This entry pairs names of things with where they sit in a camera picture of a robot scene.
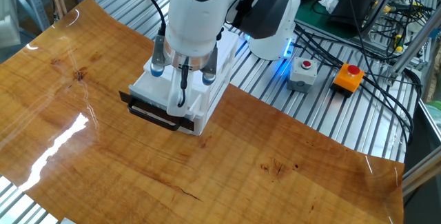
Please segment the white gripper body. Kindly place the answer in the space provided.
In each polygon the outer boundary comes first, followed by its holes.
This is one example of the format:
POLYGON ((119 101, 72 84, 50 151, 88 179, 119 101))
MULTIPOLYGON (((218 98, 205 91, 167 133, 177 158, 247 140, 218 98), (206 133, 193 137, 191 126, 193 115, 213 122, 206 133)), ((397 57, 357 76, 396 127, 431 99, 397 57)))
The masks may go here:
POLYGON ((171 88, 168 96, 167 113, 171 116, 184 117, 187 111, 193 81, 188 65, 173 69, 171 88))

